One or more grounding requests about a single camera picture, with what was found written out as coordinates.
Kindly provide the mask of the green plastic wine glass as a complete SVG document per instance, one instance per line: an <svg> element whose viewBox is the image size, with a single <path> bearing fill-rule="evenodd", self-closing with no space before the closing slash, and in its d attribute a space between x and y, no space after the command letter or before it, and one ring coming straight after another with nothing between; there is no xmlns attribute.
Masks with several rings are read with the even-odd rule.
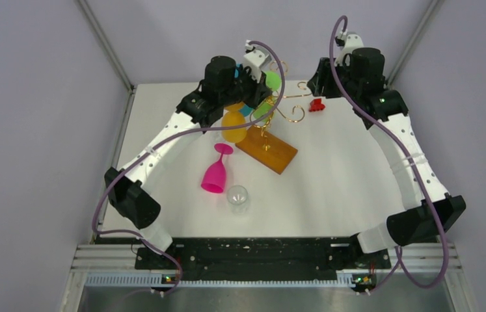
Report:
<svg viewBox="0 0 486 312"><path fill-rule="evenodd" d="M271 107L275 104L277 97L275 93L279 91L282 80L278 73L274 71L266 71L265 72L265 83L268 89L271 91L271 94L268 95L258 106L257 109L254 110L252 113L252 117L254 120L261 118L264 114L266 114Z"/></svg>

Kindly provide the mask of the yellow plastic wine glass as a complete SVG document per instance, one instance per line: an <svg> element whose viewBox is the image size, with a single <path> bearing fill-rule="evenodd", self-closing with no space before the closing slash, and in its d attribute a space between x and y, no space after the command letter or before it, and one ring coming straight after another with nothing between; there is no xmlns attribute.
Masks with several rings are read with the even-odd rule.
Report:
<svg viewBox="0 0 486 312"><path fill-rule="evenodd" d="M233 127L243 125L246 120L240 110L245 106L244 102L239 102L233 105L229 105L224 108L226 111L222 120L222 127ZM247 135L246 127L239 127L237 129L222 130L221 135L223 139L229 143L237 144L245 139Z"/></svg>

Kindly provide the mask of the gold wire glass rack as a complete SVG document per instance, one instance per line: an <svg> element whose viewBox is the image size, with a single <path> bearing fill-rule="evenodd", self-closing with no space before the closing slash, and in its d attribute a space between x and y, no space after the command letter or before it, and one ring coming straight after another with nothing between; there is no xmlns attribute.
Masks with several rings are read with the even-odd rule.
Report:
<svg viewBox="0 0 486 312"><path fill-rule="evenodd" d="M275 116L280 116L285 121L296 124L303 121L306 113L300 105L291 109L292 114L301 113L299 118L289 118L279 108L270 112L269 110L277 102L281 87L280 70L275 61L270 62L269 69L265 74L266 85L272 90L273 94L249 113L250 121L259 119L260 122L247 129L246 137L238 142L236 147L280 175L292 162L298 150L269 132L271 122Z"/></svg>

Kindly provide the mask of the pink plastic wine glass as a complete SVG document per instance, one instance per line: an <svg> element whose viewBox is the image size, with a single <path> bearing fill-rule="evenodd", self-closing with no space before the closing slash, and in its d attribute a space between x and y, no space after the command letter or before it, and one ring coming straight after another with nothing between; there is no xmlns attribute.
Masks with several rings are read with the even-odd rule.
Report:
<svg viewBox="0 0 486 312"><path fill-rule="evenodd" d="M225 155L233 154L234 150L231 146L225 143L217 143L214 145L214 148L215 151L220 153L220 156L207 168L200 186L207 192L221 194L224 192L227 176L226 168L223 163L223 157Z"/></svg>

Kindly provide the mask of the blue plastic wine glass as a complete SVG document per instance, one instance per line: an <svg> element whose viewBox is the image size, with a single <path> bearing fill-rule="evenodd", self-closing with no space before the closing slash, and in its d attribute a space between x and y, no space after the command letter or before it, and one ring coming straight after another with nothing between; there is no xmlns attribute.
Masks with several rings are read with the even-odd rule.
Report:
<svg viewBox="0 0 486 312"><path fill-rule="evenodd" d="M235 78L238 78L239 76L239 71L238 70L235 70L235 74L234 74L234 77ZM239 109L239 112L244 116L244 117L247 117L248 115L250 115L252 112L253 112L253 108L247 106L246 104L244 104L240 109Z"/></svg>

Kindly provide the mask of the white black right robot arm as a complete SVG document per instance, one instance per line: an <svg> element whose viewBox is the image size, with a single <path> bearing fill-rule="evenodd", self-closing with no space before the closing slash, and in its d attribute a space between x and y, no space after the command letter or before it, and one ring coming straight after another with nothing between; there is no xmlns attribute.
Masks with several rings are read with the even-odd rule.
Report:
<svg viewBox="0 0 486 312"><path fill-rule="evenodd" d="M353 235L350 263L367 267L375 252L406 246L439 234L439 218L447 232L466 209L461 195L452 196L439 181L412 129L408 107L397 90L386 85L385 56L376 48L361 47L341 63L320 59L307 82L313 96L346 98L388 161L401 194L404 210L378 226Z"/></svg>

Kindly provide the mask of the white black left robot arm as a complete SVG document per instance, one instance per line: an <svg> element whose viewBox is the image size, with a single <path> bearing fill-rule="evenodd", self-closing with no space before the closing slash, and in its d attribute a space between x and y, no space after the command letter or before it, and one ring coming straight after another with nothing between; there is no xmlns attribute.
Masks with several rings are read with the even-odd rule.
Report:
<svg viewBox="0 0 486 312"><path fill-rule="evenodd" d="M256 108L272 91L262 68L271 56L254 51L238 64L226 56L213 57L204 78L176 106L159 134L120 169L105 173L107 199L135 227L140 239L154 246L150 259L159 268L171 267L172 237L159 223L161 206L150 195L170 163L193 141L208 132L227 106L244 103Z"/></svg>

